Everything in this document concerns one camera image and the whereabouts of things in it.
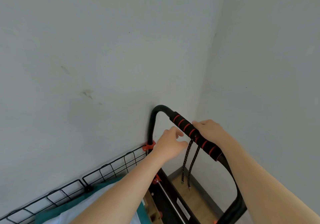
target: black wire mesh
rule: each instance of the black wire mesh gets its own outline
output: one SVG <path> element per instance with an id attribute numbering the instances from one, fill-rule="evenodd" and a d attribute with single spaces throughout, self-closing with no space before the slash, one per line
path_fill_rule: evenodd
<path id="1" fill-rule="evenodd" d="M 90 192 L 92 186 L 96 184 L 127 174 L 146 155 L 142 146 L 127 152 L 116 160 L 86 174 L 82 181 L 80 179 L 74 180 L 19 209 L 13 210 L 0 218 L 0 224 L 32 224 L 39 212 L 61 206 L 85 192 Z"/>

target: teal fabric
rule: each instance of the teal fabric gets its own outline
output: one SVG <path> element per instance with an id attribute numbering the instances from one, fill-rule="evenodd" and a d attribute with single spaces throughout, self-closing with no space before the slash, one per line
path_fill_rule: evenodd
<path id="1" fill-rule="evenodd" d="M 90 197 L 98 190 L 106 187 L 107 185 L 118 182 L 120 179 L 122 179 L 122 177 L 118 177 L 118 178 L 115 178 L 114 180 L 110 180 L 110 181 L 98 184 L 93 187 L 93 191 L 91 191 L 90 193 L 83 194 L 80 197 L 76 198 L 75 200 L 70 201 L 62 206 L 58 206 L 57 208 L 54 208 L 52 210 L 42 211 L 42 212 L 36 214 L 34 224 L 42 224 L 42 223 L 46 222 L 47 220 L 50 220 L 52 218 L 57 217 L 61 213 L 78 205 L 80 202 L 84 201 L 86 198 Z M 150 219 L 146 213 L 146 210 L 144 209 L 142 202 L 140 203 L 140 205 L 138 207 L 137 214 L 138 214 L 138 217 L 139 217 L 141 224 L 151 224 Z"/>

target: forearm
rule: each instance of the forearm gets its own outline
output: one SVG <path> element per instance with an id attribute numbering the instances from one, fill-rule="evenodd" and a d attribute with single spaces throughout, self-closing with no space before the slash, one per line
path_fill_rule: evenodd
<path id="1" fill-rule="evenodd" d="M 164 164 L 151 152 L 138 166 L 77 216 L 71 224 L 130 223 L 154 176 Z"/>
<path id="2" fill-rule="evenodd" d="M 254 223 L 319 223 L 320 218 L 227 137 L 219 145 Z"/>

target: hand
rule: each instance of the hand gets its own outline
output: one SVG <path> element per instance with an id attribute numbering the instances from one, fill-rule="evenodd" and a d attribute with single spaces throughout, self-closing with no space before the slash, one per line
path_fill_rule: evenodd
<path id="1" fill-rule="evenodd" d="M 154 146 L 152 153 L 157 153 L 165 162 L 178 156 L 183 149 L 188 147 L 186 141 L 177 141 L 179 136 L 183 136 L 183 133 L 175 126 L 171 127 L 170 130 L 165 130 Z"/>
<path id="2" fill-rule="evenodd" d="M 198 129 L 200 134 L 208 141 L 221 146 L 221 143 L 228 138 L 229 134 L 222 128 L 222 126 L 213 120 L 192 121 L 193 126 Z"/>

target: curved metal handle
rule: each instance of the curved metal handle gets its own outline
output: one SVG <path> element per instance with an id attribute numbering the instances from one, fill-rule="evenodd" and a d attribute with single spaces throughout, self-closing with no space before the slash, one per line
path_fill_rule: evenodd
<path id="1" fill-rule="evenodd" d="M 191 139 L 194 140 L 202 149 L 210 155 L 215 161 L 219 161 L 230 173 L 232 176 L 235 186 L 237 188 L 237 197 L 229 206 L 229 208 L 225 211 L 222 217 L 218 220 L 217 224 L 234 224 L 247 210 L 246 204 L 242 198 L 240 190 L 237 186 L 237 183 L 232 175 L 229 164 L 226 160 L 226 157 L 222 153 L 219 147 L 217 147 L 214 143 L 207 141 L 203 138 L 197 129 L 193 127 L 193 125 L 188 122 L 185 118 L 179 115 L 177 112 L 172 111 L 165 105 L 158 105 L 154 107 L 151 112 L 149 126 L 148 126 L 148 145 L 152 145 L 153 142 L 153 130 L 155 128 L 156 116 L 158 112 L 164 112 L 170 120 L 178 126 L 186 135 L 188 135 Z"/>

